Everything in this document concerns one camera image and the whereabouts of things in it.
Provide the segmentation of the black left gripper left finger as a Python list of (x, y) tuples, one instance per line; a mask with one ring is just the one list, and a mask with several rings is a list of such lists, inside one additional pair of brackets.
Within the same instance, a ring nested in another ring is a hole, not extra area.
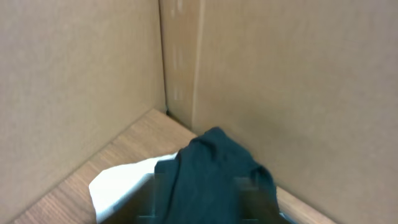
[(159, 180), (155, 174), (147, 174), (137, 190), (127, 193), (113, 205), (111, 214), (100, 224), (154, 223), (156, 219), (156, 193)]

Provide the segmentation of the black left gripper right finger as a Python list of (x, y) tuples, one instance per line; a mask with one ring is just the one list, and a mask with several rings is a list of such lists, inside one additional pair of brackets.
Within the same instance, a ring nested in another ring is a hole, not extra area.
[(243, 223), (289, 224), (279, 209), (254, 185), (239, 187)]

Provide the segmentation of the black t-shirt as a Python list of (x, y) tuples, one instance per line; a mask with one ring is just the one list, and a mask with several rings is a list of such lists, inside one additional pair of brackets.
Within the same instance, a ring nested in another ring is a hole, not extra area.
[(271, 173), (220, 128), (192, 139), (175, 159), (159, 161), (155, 175), (155, 223), (243, 223), (243, 185), (254, 185), (279, 209)]

